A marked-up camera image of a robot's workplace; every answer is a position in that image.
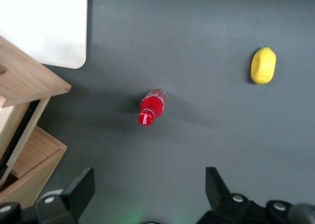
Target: yellow lemon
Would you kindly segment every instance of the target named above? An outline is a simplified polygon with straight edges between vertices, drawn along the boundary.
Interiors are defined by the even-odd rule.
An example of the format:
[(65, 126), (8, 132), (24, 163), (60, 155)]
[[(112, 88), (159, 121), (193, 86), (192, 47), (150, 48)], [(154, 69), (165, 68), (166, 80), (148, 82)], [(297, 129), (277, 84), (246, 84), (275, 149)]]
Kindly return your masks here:
[(259, 49), (252, 58), (251, 77), (258, 84), (266, 84), (274, 76), (276, 54), (269, 48)]

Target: bottle label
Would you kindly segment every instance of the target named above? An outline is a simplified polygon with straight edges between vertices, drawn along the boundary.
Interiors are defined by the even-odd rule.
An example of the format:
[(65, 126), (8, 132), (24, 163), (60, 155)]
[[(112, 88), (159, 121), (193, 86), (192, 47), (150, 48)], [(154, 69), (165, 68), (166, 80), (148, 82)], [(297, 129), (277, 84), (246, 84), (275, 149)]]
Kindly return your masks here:
[(147, 114), (144, 114), (143, 121), (142, 121), (142, 124), (143, 124), (143, 125), (146, 125), (146, 124), (147, 124), (147, 118), (148, 118), (148, 115), (147, 115)]

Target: black clamp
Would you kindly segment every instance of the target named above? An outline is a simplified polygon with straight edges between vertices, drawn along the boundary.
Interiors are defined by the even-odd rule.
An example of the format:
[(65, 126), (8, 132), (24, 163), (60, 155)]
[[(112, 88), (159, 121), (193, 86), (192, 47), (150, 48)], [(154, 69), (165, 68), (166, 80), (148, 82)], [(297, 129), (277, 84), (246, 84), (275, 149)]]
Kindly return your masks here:
[(85, 168), (61, 194), (45, 196), (29, 208), (0, 204), (0, 224), (77, 224), (94, 192), (94, 170)]
[(261, 207), (230, 193), (215, 167), (206, 169), (206, 195), (212, 211), (197, 224), (315, 224), (315, 206), (271, 200)]

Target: wooden shelf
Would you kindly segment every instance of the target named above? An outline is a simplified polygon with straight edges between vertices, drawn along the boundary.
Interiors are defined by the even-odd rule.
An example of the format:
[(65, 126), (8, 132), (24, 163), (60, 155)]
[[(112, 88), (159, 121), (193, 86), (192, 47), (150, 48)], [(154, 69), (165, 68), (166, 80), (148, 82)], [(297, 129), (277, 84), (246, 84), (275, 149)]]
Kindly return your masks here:
[(5, 184), (0, 203), (14, 201), (22, 208), (31, 206), (66, 150), (63, 143), (36, 126), (11, 171), (17, 180)]
[(31, 206), (67, 147), (37, 127), (50, 97), (71, 86), (0, 36), (0, 203)]

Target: wood panel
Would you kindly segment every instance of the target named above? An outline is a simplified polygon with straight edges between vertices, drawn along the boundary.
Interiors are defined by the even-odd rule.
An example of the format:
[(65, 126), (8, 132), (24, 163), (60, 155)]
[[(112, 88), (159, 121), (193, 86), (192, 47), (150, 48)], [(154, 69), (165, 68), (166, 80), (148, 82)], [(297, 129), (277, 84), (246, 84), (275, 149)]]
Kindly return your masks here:
[(5, 73), (6, 69), (3, 65), (0, 64), (0, 74)]
[(29, 103), (0, 108), (0, 158), (8, 147)]
[[(45, 149), (39, 150), (38, 145), (44, 146)], [(63, 143), (40, 127), (35, 126), (20, 156), (16, 160), (11, 174), (21, 178), (62, 147), (64, 147)]]
[(60, 148), (41, 164), (0, 193), (0, 203), (19, 202), (22, 208), (32, 206), (65, 153)]
[(0, 36), (0, 107), (66, 93), (71, 86)]
[(6, 163), (7, 169), (6, 169), (3, 177), (0, 180), (0, 187), (2, 187), (2, 185), (4, 184), (6, 178), (8, 177), (9, 173), (11, 172), (15, 161), (19, 157), (22, 149), (24, 148), (24, 146), (25, 146), (27, 140), (29, 139), (32, 131), (34, 130), (34, 127), (36, 126), (37, 121), (38, 121), (39, 117), (41, 116), (42, 112), (44, 111), (44, 109), (45, 109), (49, 99), (50, 99), (49, 97), (42, 99), (39, 102), (37, 108), (35, 109), (35, 111), (33, 113), (33, 116), (31, 117), (28, 125), (26, 126), (26, 128), (25, 128), (25, 130), (24, 130), (24, 132), (23, 132), (19, 142), (17, 143), (17, 145), (16, 145), (16, 147), (15, 147), (15, 149), (14, 149), (14, 151), (13, 151), (11, 157), (10, 157), (10, 159)]

